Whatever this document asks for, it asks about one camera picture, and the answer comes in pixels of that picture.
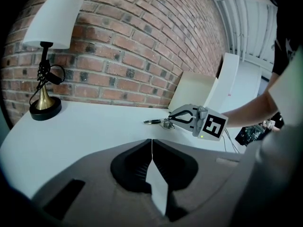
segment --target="table lamp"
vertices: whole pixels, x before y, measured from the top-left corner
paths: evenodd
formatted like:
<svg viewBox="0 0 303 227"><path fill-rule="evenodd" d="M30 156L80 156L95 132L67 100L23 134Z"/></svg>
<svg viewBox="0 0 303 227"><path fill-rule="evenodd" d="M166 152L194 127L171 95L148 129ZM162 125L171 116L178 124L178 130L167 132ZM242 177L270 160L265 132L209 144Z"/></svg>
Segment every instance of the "table lamp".
<svg viewBox="0 0 303 227"><path fill-rule="evenodd" d="M46 59L48 48L69 49L71 44L71 34L81 8L83 0L47 0L37 12L27 33L23 44L32 47L42 47L42 58L37 72L39 81L36 92L29 100L29 111L34 120L42 121L53 118L61 110L61 100L54 96L49 96L45 84L52 82L59 85L63 78L50 72L51 65ZM32 98L40 91L38 100L31 103Z"/></svg>

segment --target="brass lamp base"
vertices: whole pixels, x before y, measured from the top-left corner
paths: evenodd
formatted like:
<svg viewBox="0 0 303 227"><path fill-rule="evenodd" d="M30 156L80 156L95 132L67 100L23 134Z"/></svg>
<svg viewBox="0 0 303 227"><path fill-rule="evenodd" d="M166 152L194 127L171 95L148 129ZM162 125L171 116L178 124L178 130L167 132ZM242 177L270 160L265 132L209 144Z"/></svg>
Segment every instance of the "brass lamp base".
<svg viewBox="0 0 303 227"><path fill-rule="evenodd" d="M30 106L29 112L34 120L43 121L55 117L61 110L61 100L49 96L45 85L40 89L40 97Z"/></svg>

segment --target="person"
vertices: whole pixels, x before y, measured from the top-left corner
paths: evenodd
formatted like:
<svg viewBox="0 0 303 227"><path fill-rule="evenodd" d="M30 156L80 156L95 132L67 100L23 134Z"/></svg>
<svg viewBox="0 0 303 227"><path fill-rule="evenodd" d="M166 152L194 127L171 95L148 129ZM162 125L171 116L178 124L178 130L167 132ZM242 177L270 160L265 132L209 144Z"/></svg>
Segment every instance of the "person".
<svg viewBox="0 0 303 227"><path fill-rule="evenodd" d="M274 116L278 108L268 90L276 82L302 44L301 0L271 0L278 6L275 40L275 62L272 76L264 93L244 106L223 113L227 127L246 127Z"/></svg>

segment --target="brick wall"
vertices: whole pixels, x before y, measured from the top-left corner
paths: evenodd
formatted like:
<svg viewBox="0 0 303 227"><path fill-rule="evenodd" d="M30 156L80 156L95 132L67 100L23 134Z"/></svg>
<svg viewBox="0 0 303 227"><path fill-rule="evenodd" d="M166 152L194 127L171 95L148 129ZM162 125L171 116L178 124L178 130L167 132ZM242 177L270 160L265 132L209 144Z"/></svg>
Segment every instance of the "brick wall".
<svg viewBox="0 0 303 227"><path fill-rule="evenodd" d="M7 38L1 88L13 123L37 85L41 50L21 41L45 1L30 0ZM70 49L48 53L66 81L47 89L63 100L166 108L182 71L214 76L226 46L212 0L85 0Z"/></svg>

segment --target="wire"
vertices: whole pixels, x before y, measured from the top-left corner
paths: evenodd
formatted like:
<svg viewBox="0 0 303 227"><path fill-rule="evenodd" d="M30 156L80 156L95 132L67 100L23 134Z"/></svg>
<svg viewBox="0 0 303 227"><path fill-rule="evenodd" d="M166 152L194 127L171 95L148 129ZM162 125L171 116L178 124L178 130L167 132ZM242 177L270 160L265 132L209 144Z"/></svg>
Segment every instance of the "wire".
<svg viewBox="0 0 303 227"><path fill-rule="evenodd" d="M222 137L223 137L223 140L224 140L224 148L225 148L225 152L227 152L227 151L226 151L225 138L224 138L224 136L223 136L223 135L222 135Z"/></svg>
<svg viewBox="0 0 303 227"><path fill-rule="evenodd" d="M62 69L63 71L63 79L61 80L60 83L64 82L65 80L65 70L62 66L60 65L52 65L50 66L49 64L49 60L45 61L45 62L41 62L39 64L39 69L38 69L38 73L37 73L37 81L39 81L37 87L36 87L36 92L34 92L34 94L30 97L29 99L29 105L31 106L31 101L33 99L33 97L37 94L37 92L39 92L39 90L48 82L47 76L49 73L51 73L51 68L53 66L58 66Z"/></svg>
<svg viewBox="0 0 303 227"><path fill-rule="evenodd" d="M229 140L231 141L231 143L232 143L232 147L233 147L233 150L235 151L235 153L240 153L239 151L238 151L238 149L235 147L235 145L234 145L234 143L233 143L233 141L232 141L232 139L231 139L231 136L229 135L229 132L227 131L227 129L225 129L225 132L226 132L226 135L227 135L227 137L229 138Z"/></svg>

